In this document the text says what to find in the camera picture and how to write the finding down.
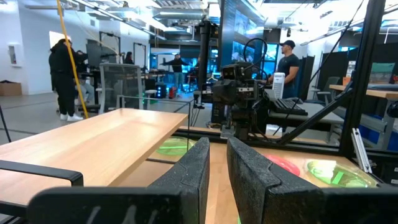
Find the black office chair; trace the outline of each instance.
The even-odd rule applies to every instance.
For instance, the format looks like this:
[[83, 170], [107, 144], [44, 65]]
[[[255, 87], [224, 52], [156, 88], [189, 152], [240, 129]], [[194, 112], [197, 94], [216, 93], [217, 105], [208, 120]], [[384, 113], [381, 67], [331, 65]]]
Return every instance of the black office chair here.
[[310, 91], [314, 91], [317, 95], [316, 95], [316, 99], [315, 100], [306, 100], [306, 103], [317, 103], [317, 104], [321, 104], [321, 105], [327, 105], [329, 104], [329, 102], [332, 101], [332, 89], [329, 87], [330, 85], [336, 85], [338, 83], [338, 81], [340, 80], [340, 77], [329, 77], [328, 81], [326, 82], [325, 87], [323, 88], [323, 90], [310, 90]]

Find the baseball cap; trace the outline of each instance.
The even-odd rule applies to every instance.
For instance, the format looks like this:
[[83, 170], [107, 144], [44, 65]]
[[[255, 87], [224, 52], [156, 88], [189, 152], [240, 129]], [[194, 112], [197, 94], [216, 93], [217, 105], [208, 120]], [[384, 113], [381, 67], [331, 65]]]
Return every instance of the baseball cap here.
[[283, 46], [283, 45], [288, 45], [288, 46], [290, 46], [292, 49], [296, 46], [296, 44], [294, 43], [293, 40], [286, 40], [284, 43], [281, 43], [281, 44], [279, 44], [279, 45], [281, 45], [281, 46]]

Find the light wood tabletop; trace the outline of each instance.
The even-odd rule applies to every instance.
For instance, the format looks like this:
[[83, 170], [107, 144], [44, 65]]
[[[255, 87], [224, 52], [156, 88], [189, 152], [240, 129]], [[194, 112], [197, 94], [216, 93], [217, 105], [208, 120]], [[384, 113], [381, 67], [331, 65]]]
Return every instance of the light wood tabletop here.
[[[0, 146], [0, 160], [81, 172], [85, 186], [115, 186], [185, 121], [186, 114], [120, 109]], [[37, 192], [70, 185], [0, 170], [0, 200], [27, 204]]]
[[[324, 163], [337, 163], [349, 168], [352, 172], [365, 174], [359, 167], [345, 157], [326, 156], [321, 154], [309, 154], [303, 152], [281, 151], [275, 149], [254, 148], [264, 156], [277, 156], [293, 163], [300, 171], [300, 177], [318, 187], [330, 187], [330, 185], [316, 179], [307, 168], [307, 164], [314, 160]], [[138, 167], [120, 186], [146, 187], [166, 173], [172, 165], [145, 161]], [[210, 182], [208, 187], [208, 199], [206, 208], [206, 224], [238, 223], [238, 209], [229, 181], [228, 165], [226, 158], [226, 144], [210, 144]]]
[[[332, 90], [343, 91], [346, 87], [343, 85], [330, 85]], [[375, 96], [379, 98], [386, 98], [390, 100], [398, 99], [398, 91], [383, 91], [383, 90], [366, 90], [368, 96]]]

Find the black pants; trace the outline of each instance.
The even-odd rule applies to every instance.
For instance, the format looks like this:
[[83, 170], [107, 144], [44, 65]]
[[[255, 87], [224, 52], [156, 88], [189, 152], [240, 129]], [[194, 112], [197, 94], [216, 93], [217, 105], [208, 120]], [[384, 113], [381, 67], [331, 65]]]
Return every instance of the black pants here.
[[64, 73], [56, 73], [54, 77], [60, 113], [68, 113], [70, 116], [73, 116], [75, 113], [75, 83], [73, 82], [73, 78], [71, 75]]

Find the white sneakers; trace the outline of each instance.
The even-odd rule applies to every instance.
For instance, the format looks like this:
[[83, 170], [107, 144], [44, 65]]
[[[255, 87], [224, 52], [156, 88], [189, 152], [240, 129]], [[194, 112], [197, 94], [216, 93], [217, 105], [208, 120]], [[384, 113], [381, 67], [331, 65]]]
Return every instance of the white sneakers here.
[[69, 122], [74, 122], [74, 121], [81, 121], [83, 118], [77, 116], [76, 114], [73, 114], [73, 116], [69, 116], [66, 114], [61, 114], [60, 115], [61, 121], [69, 121]]

